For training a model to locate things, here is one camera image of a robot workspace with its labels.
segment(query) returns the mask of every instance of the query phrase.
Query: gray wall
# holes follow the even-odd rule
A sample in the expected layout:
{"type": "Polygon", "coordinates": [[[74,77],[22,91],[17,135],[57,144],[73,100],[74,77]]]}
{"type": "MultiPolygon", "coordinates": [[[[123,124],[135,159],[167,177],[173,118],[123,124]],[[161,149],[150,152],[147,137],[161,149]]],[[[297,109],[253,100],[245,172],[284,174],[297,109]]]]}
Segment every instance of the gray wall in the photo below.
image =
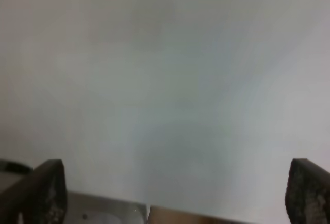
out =
{"type": "Polygon", "coordinates": [[[330,169],[330,0],[0,0],[0,156],[68,187],[288,223],[330,169]]]}

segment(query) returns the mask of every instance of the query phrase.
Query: white surface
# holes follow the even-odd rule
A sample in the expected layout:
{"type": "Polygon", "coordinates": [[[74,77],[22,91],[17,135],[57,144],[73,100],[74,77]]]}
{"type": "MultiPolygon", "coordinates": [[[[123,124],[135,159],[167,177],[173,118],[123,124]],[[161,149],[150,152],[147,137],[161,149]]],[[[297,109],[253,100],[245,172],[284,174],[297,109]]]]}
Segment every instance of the white surface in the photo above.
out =
{"type": "Polygon", "coordinates": [[[145,206],[134,203],[68,194],[66,224],[142,224],[145,206]]]}
{"type": "Polygon", "coordinates": [[[330,0],[0,0],[0,157],[71,190],[288,223],[330,169],[330,0]]]}

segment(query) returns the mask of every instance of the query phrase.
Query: black metal part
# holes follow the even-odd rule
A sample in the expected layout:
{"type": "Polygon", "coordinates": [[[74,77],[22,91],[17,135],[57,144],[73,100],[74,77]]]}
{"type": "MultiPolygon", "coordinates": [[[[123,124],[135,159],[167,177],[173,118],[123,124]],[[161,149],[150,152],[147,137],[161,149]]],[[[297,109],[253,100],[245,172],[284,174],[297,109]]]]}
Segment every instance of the black metal part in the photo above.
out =
{"type": "Polygon", "coordinates": [[[285,206],[291,223],[330,223],[330,173],[307,159],[293,159],[285,206]]]}
{"type": "Polygon", "coordinates": [[[33,169],[22,163],[0,159],[0,171],[26,175],[32,172],[33,169]]]}
{"type": "Polygon", "coordinates": [[[0,194],[0,223],[60,224],[67,211],[61,160],[49,160],[0,194]]]}

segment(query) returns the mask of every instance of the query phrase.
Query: white wall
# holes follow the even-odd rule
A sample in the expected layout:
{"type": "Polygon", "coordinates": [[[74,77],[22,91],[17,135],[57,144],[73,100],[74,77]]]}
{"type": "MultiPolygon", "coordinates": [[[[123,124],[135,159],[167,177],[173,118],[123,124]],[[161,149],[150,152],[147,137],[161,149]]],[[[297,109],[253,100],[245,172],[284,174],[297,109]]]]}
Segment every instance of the white wall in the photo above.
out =
{"type": "Polygon", "coordinates": [[[0,0],[0,156],[71,190],[288,223],[330,169],[330,0],[0,0]]]}

